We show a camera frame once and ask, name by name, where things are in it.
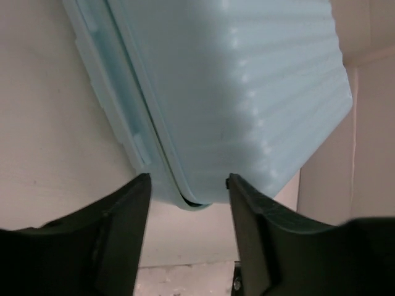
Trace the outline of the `light blue hard-shell suitcase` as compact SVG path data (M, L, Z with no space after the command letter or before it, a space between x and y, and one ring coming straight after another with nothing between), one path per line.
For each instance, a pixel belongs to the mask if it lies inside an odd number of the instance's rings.
M276 196L352 107L330 1L64 1L94 93L153 198Z

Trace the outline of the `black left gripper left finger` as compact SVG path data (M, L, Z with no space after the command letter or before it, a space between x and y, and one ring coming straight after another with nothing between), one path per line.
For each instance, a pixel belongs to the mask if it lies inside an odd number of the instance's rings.
M1 231L2 295L132 295L151 200L143 173L39 228Z

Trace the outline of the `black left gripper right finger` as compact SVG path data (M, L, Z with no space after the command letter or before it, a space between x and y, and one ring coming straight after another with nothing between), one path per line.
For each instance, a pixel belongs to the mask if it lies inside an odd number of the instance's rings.
M338 226L259 192L240 175L226 186L244 295L393 295L394 218Z

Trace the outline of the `black base rail with white cover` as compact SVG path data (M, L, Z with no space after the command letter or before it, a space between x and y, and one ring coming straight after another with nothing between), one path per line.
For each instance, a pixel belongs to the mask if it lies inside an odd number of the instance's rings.
M241 264L239 261L235 262L233 272L233 283L231 287L231 296L243 296L243 281L241 276Z

